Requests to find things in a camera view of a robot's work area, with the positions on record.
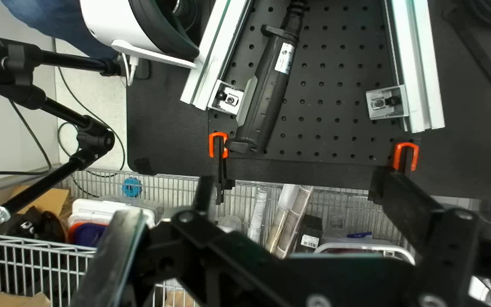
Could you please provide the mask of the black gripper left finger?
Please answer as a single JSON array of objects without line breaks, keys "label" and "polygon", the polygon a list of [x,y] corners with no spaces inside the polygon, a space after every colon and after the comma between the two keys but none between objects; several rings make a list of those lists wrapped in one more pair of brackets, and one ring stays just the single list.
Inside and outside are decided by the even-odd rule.
[{"label": "black gripper left finger", "polygon": [[147,225],[142,210],[118,210],[112,218],[71,307],[154,307],[163,287],[199,295],[183,281],[190,251],[178,227],[197,218],[182,210],[171,220]]}]

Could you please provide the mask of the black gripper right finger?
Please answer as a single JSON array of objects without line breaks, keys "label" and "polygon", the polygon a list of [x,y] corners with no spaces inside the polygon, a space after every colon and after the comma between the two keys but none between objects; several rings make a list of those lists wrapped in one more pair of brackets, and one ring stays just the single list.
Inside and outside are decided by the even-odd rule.
[{"label": "black gripper right finger", "polygon": [[468,285],[478,259],[482,220],[465,208],[449,208],[407,174],[378,167],[369,198],[422,256],[419,280]]}]

